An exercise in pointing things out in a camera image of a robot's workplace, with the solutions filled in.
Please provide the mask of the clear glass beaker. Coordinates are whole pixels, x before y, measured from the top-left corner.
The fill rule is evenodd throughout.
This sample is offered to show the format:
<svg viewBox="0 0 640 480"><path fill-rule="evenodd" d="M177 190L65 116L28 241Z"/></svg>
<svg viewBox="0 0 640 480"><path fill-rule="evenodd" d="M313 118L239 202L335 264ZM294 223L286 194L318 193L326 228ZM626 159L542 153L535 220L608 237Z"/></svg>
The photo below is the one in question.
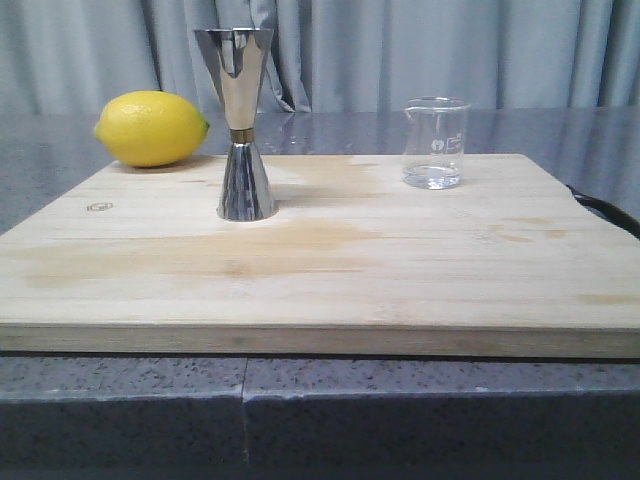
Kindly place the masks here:
<svg viewBox="0 0 640 480"><path fill-rule="evenodd" d="M416 188L443 190L462 177L470 104L450 97L420 97L407 102L409 132L403 181Z"/></svg>

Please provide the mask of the steel double jigger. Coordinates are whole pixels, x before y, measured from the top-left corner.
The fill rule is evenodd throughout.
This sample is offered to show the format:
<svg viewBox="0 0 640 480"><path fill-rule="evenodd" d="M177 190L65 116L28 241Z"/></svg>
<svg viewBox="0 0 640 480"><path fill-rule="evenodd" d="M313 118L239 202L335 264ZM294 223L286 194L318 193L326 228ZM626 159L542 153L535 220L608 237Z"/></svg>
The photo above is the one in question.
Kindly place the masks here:
<svg viewBox="0 0 640 480"><path fill-rule="evenodd" d="M255 145L254 124L273 31L202 29L194 34L230 132L217 213L237 222L269 218L277 208Z"/></svg>

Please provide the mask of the wooden cutting board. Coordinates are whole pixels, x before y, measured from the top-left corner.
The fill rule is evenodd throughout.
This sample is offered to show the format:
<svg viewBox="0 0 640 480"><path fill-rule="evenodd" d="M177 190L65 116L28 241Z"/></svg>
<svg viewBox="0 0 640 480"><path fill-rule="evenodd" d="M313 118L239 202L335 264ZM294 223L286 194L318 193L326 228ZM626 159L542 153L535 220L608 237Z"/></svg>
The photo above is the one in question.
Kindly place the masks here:
<svg viewBox="0 0 640 480"><path fill-rule="evenodd" d="M216 212L224 161L112 163L1 238L5 351L635 358L639 243L517 154L450 190L397 156L265 160L277 213Z"/></svg>

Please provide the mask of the yellow lemon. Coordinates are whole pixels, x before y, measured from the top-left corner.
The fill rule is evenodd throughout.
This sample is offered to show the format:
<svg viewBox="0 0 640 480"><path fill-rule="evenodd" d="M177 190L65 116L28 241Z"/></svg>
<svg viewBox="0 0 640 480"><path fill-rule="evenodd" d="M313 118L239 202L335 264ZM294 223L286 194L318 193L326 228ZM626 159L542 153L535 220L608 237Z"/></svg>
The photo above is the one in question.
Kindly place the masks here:
<svg viewBox="0 0 640 480"><path fill-rule="evenodd" d="M157 167L189 157L208 130L203 114L185 98L138 90L104 106L94 135L116 160L134 167Z"/></svg>

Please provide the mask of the grey curtain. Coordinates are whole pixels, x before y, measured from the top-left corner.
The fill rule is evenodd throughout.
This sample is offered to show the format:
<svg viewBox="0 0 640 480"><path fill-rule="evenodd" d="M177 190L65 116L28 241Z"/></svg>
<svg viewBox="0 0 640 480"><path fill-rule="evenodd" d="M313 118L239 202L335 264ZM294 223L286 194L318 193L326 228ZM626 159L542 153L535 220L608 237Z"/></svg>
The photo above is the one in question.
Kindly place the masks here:
<svg viewBox="0 0 640 480"><path fill-rule="evenodd" d="M195 31L274 33L264 112L639 101L635 1L5 1L1 110L98 113L132 90L218 108Z"/></svg>

